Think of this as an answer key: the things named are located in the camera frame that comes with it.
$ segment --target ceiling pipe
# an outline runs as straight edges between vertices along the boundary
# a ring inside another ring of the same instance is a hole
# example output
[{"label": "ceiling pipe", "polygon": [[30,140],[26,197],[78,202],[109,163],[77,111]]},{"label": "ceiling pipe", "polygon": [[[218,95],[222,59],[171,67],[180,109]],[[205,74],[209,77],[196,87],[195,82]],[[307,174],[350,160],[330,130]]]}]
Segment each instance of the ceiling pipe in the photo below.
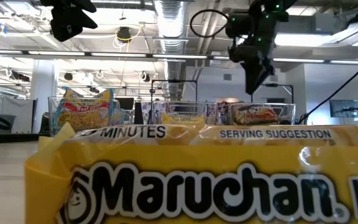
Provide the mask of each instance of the ceiling pipe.
[{"label": "ceiling pipe", "polygon": [[[215,2],[210,1],[207,9],[216,9],[218,7],[218,4],[219,4],[219,0],[215,0]],[[211,16],[212,16],[212,12],[207,12],[206,13],[206,17],[205,17],[205,20],[204,20],[203,30],[201,31],[201,35],[206,34],[206,31],[208,30],[209,23],[211,22]],[[204,42],[204,37],[200,37],[198,39],[198,45],[197,45],[196,54],[200,53],[201,47],[203,46],[203,42]]]},{"label": "ceiling pipe", "polygon": [[[217,10],[219,10],[219,3],[221,1],[220,0],[217,0],[217,4],[218,6],[216,7]],[[214,17],[213,17],[213,20],[212,20],[212,25],[209,27],[209,30],[208,30],[208,34],[207,35],[212,35],[214,32],[215,32],[215,28],[216,28],[216,25],[218,24],[218,21],[219,21],[219,18],[221,17],[221,15],[219,15],[218,13],[214,13]],[[206,54],[207,50],[208,50],[208,47],[211,43],[211,40],[212,38],[207,38],[205,40],[205,43],[204,43],[204,46],[203,46],[203,50],[201,51],[201,54]]]},{"label": "ceiling pipe", "polygon": [[[158,14],[157,25],[160,37],[185,37],[187,2],[160,0],[155,1],[155,10]],[[165,54],[184,54],[185,43],[180,40],[160,41],[162,52]],[[183,80],[186,77],[183,62],[164,62],[164,74],[168,80]],[[171,98],[179,100],[181,90],[175,85],[168,86]]]}]

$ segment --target exposed ductwork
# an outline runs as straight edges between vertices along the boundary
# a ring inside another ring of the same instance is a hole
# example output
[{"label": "exposed ductwork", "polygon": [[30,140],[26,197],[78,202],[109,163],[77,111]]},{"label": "exposed ductwork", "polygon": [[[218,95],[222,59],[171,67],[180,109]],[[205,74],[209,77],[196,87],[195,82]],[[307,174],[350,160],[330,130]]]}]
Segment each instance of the exposed ductwork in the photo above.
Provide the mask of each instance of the exposed ductwork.
[{"label": "exposed ductwork", "polygon": [[[160,0],[155,1],[158,14],[157,25],[160,37],[184,37],[187,2]],[[180,40],[161,40],[161,49],[165,54],[185,53],[185,43]],[[165,78],[168,80],[184,80],[186,65],[183,62],[164,62]],[[168,85],[171,100],[180,100],[183,85]]]}]

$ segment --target white table surface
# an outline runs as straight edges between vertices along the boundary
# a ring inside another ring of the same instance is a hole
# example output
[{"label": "white table surface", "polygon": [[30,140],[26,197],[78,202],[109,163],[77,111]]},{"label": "white table surface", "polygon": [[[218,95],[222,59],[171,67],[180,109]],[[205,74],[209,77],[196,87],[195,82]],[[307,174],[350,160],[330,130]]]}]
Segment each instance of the white table surface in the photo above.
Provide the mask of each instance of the white table surface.
[{"label": "white table surface", "polygon": [[24,223],[24,161],[37,142],[0,144],[0,223]]}]

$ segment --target yellow noodle package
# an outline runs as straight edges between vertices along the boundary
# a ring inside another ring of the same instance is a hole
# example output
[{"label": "yellow noodle package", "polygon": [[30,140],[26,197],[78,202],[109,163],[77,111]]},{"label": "yellow noodle package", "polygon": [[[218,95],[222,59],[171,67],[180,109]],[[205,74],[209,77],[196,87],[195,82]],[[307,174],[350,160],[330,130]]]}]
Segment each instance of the yellow noodle package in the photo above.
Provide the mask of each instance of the yellow noodle package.
[{"label": "yellow noodle package", "polygon": [[53,129],[59,130],[66,122],[75,131],[102,128],[111,124],[114,113],[112,89],[103,91],[94,98],[84,98],[70,88],[57,108]]},{"label": "yellow noodle package", "polygon": [[66,127],[43,142],[25,163],[28,224],[358,223],[357,126]]}]

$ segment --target office wall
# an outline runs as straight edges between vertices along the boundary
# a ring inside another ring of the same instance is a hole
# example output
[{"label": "office wall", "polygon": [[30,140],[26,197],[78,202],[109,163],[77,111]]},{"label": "office wall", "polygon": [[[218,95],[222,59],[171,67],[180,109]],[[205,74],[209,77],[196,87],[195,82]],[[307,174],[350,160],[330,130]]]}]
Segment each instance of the office wall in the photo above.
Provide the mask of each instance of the office wall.
[{"label": "office wall", "polygon": [[[194,67],[186,69],[186,79],[193,78]],[[231,81],[223,80],[223,74],[232,75]],[[285,74],[277,71],[279,83],[285,84]],[[187,84],[183,92],[184,101],[195,101],[195,89]],[[245,90],[246,79],[245,71],[242,68],[221,69],[206,67],[203,69],[198,79],[198,101],[215,102],[218,98],[238,98],[239,101],[250,102],[251,97]],[[261,87],[254,94],[254,102],[265,103],[267,98],[285,98],[286,103],[291,102],[291,95],[283,88],[267,88]]]},{"label": "office wall", "polygon": [[[312,110],[325,100],[356,71],[357,65],[305,65],[307,110]],[[333,100],[358,101],[358,76],[334,96]],[[358,119],[331,118],[327,102],[309,117],[308,124],[358,124]]]}]

